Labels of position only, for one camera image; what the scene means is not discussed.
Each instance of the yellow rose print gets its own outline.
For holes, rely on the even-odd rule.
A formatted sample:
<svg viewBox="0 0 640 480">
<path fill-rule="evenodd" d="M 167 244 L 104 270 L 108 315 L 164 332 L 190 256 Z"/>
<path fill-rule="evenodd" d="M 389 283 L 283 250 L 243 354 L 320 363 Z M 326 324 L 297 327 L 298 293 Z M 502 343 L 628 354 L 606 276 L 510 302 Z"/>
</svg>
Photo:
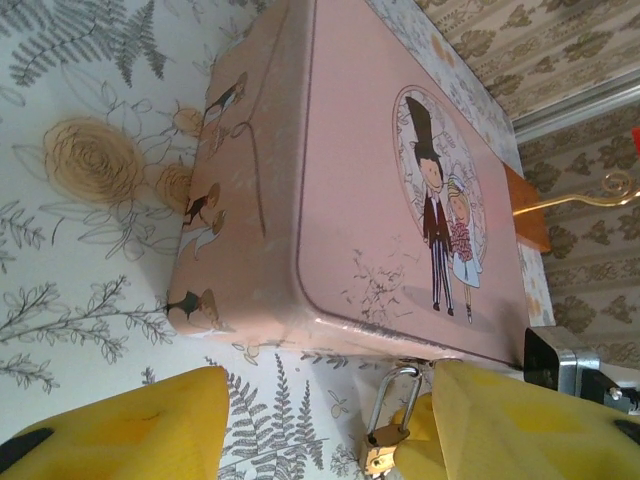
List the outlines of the yellow rose print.
<svg viewBox="0 0 640 480">
<path fill-rule="evenodd" d="M 83 202 L 111 206 L 133 199 L 144 158 L 122 132 L 93 118 L 56 124 L 44 136 L 49 182 Z"/>
</svg>

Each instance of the pink tin box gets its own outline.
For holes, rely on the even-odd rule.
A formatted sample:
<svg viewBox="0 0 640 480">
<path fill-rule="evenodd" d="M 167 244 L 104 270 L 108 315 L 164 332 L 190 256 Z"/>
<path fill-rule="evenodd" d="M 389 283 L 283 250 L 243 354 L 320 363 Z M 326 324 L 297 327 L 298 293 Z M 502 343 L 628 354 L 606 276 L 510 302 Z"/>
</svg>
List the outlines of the pink tin box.
<svg viewBox="0 0 640 480">
<path fill-rule="evenodd" d="M 519 364 L 500 160 L 364 0 L 279 0 L 212 67 L 182 334 Z"/>
</svg>

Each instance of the floral wallpaper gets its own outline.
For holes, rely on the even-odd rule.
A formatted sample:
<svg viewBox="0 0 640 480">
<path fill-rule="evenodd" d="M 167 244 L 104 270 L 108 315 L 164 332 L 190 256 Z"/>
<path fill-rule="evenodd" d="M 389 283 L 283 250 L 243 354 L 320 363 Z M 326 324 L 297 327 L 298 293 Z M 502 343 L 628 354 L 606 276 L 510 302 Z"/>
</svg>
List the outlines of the floral wallpaper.
<svg viewBox="0 0 640 480">
<path fill-rule="evenodd" d="M 0 441 L 219 364 L 219 478 L 362 478 L 364 417 L 395 360 L 201 341 L 166 320 L 210 67 L 269 3 L 0 0 L 0 403 L 18 412 Z M 369 3 L 520 169 L 508 117 L 417 5 Z M 521 261 L 532 322 L 550 323 L 540 255 Z M 406 402 L 396 383 L 383 421 Z M 240 448 L 248 433 L 260 440 Z"/>
<path fill-rule="evenodd" d="M 631 128 L 640 102 L 521 145 L 525 177 L 542 198 L 610 195 L 614 170 L 640 178 Z M 598 208 L 565 203 L 546 210 L 552 251 L 544 256 L 555 320 L 604 359 L 640 368 L 640 204 Z"/>
<path fill-rule="evenodd" d="M 640 67 L 635 0 L 416 0 L 512 119 Z"/>
</svg>

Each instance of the cartoon figure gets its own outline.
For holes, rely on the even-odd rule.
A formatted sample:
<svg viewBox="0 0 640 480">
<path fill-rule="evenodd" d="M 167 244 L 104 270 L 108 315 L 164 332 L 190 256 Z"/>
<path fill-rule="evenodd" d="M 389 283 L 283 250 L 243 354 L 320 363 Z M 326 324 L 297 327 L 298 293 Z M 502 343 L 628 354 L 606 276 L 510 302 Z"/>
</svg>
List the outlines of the cartoon figure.
<svg viewBox="0 0 640 480">
<path fill-rule="evenodd" d="M 212 122 L 216 122 L 213 129 L 213 136 L 210 148 L 213 153 L 218 151 L 220 145 L 224 141 L 225 137 L 229 134 L 229 129 L 220 126 L 220 120 L 222 115 L 226 112 L 231 105 L 235 105 L 244 98 L 244 90 L 247 85 L 249 75 L 247 72 L 243 72 L 238 77 L 236 83 L 234 83 L 229 89 L 227 89 L 216 101 L 209 105 L 204 111 L 204 126 L 206 127 Z"/>
<path fill-rule="evenodd" d="M 220 315 L 218 314 L 218 307 L 216 306 L 216 300 L 213 295 L 213 291 L 208 288 L 202 295 L 198 296 L 191 291 L 187 291 L 184 296 L 184 299 L 179 302 L 169 303 L 167 304 L 167 313 L 171 311 L 171 309 L 177 308 L 182 310 L 187 315 L 187 321 L 189 321 L 189 317 L 192 313 L 199 311 L 201 312 L 208 320 L 211 321 L 211 328 L 214 330 L 220 331 L 229 331 L 229 327 L 220 321 Z"/>
<path fill-rule="evenodd" d="M 191 207 L 185 213 L 185 216 L 189 216 L 189 219 L 182 222 L 182 226 L 191 225 L 196 215 L 200 217 L 200 220 L 206 223 L 205 219 L 202 218 L 202 209 L 205 207 L 210 209 L 215 208 L 218 204 L 218 200 L 220 200 L 220 184 L 214 183 L 209 189 L 209 193 L 204 197 L 196 198 L 193 201 Z"/>
<path fill-rule="evenodd" d="M 455 223 L 451 227 L 453 245 L 453 274 L 464 283 L 464 299 L 467 304 L 467 318 L 471 323 L 471 287 L 480 287 L 478 274 L 482 265 L 478 261 L 475 242 L 475 225 L 469 197 L 462 181 L 455 175 L 449 177 L 447 184 L 449 208 L 453 212 Z"/>
<path fill-rule="evenodd" d="M 224 219 L 227 216 L 226 210 L 221 210 L 216 215 L 215 220 L 211 225 L 207 224 L 205 227 L 196 228 L 194 230 L 189 230 L 187 232 L 182 233 L 182 237 L 180 237 L 180 246 L 178 247 L 178 257 L 182 255 L 187 246 L 196 241 L 196 248 L 193 251 L 193 258 L 198 259 L 198 250 L 200 250 L 205 245 L 209 245 L 213 243 L 213 241 L 218 238 L 222 227 L 224 226 Z"/>
<path fill-rule="evenodd" d="M 431 279 L 433 282 L 433 309 L 440 311 L 440 291 L 444 289 L 447 302 L 447 314 L 453 316 L 453 297 L 447 260 L 451 253 L 451 237 L 447 218 L 444 215 L 440 192 L 444 186 L 444 173 L 440 164 L 440 156 L 433 148 L 431 136 L 431 115 L 417 100 L 405 97 L 413 128 L 418 141 L 413 152 L 420 167 L 420 172 L 427 185 L 427 196 L 424 200 L 423 240 L 431 250 Z"/>
</svg>

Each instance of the curly gold wire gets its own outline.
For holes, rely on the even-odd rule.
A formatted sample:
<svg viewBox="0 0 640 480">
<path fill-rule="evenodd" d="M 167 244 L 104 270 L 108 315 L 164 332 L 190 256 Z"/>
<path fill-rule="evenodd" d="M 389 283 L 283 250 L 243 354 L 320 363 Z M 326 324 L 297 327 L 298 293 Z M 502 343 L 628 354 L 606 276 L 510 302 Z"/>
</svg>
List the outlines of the curly gold wire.
<svg viewBox="0 0 640 480">
<path fill-rule="evenodd" d="M 598 198 L 588 197 L 586 195 L 569 194 L 562 195 L 560 197 L 551 198 L 549 200 L 543 200 L 542 202 L 535 203 L 529 207 L 514 210 L 513 216 L 522 215 L 523 213 L 532 212 L 534 210 L 540 210 L 541 208 L 552 207 L 566 202 L 582 202 L 588 205 L 594 205 L 596 207 L 618 207 L 626 205 L 634 198 L 640 198 L 640 188 L 633 190 L 635 180 L 628 172 L 615 171 L 609 173 L 602 179 L 602 187 L 605 191 L 616 193 L 613 197 Z"/>
</svg>

